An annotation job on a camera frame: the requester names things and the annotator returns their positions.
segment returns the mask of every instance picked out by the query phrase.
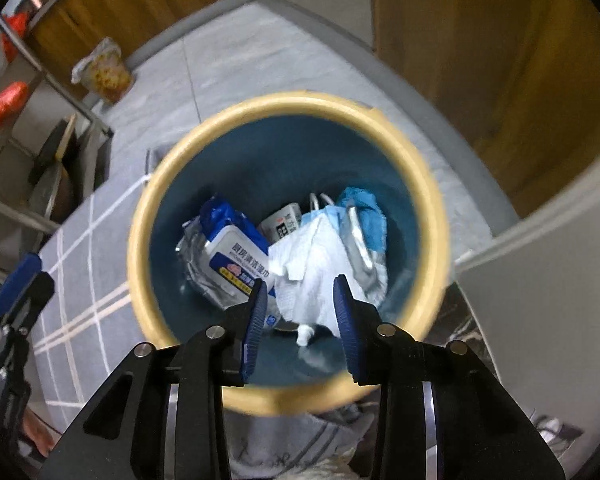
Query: blue face mask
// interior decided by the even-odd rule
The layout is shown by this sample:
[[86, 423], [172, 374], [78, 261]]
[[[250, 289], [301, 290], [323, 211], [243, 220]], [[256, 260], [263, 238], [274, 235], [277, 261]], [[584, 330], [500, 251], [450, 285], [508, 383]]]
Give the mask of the blue face mask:
[[318, 215], [327, 215], [329, 222], [336, 229], [337, 233], [340, 233], [340, 223], [346, 215], [346, 210], [343, 207], [336, 205], [327, 204], [322, 209], [309, 211], [302, 215], [301, 225], [308, 224], [311, 220], [316, 218]]
[[366, 248], [376, 253], [386, 252], [386, 217], [378, 207], [376, 196], [359, 187], [347, 187], [338, 197], [336, 207], [344, 210], [353, 205], [365, 237]]

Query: wooden door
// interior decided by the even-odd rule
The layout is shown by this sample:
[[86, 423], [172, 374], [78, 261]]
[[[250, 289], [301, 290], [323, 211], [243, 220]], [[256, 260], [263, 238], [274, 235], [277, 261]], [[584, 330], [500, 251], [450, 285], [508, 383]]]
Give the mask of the wooden door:
[[376, 54], [474, 147], [521, 216], [600, 153], [590, 0], [374, 0]]

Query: metal screw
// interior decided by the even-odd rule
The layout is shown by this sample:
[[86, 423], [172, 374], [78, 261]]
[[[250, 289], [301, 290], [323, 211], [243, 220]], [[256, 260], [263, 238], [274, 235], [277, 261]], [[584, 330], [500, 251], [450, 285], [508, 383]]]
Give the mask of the metal screw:
[[220, 325], [213, 325], [206, 329], [205, 334], [209, 339], [220, 339], [224, 335], [224, 328]]
[[467, 351], [467, 346], [462, 341], [452, 341], [449, 349], [456, 355], [464, 355]]
[[389, 323], [382, 323], [376, 330], [382, 337], [391, 337], [395, 334], [395, 326]]
[[134, 348], [134, 354], [136, 357], [147, 357], [152, 350], [153, 349], [149, 343], [140, 343]]

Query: small white box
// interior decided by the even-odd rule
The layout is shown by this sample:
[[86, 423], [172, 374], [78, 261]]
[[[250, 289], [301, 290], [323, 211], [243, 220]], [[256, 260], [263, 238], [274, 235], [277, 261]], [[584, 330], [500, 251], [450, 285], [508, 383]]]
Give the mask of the small white box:
[[302, 213], [297, 203], [291, 203], [265, 218], [258, 226], [258, 231], [270, 244], [276, 243], [280, 238], [291, 234], [300, 227]]

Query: cloth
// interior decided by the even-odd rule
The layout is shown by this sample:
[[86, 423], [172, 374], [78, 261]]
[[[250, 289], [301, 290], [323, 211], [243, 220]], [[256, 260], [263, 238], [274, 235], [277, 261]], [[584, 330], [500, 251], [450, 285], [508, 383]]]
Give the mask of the cloth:
[[299, 474], [327, 459], [348, 462], [374, 420], [351, 404], [322, 415], [256, 417], [224, 410], [232, 478]]
[[344, 274], [353, 297], [366, 301], [342, 240], [326, 215], [318, 215], [273, 244], [269, 248], [269, 272], [284, 319], [323, 325], [336, 337], [340, 337], [340, 330], [333, 307], [333, 280]]

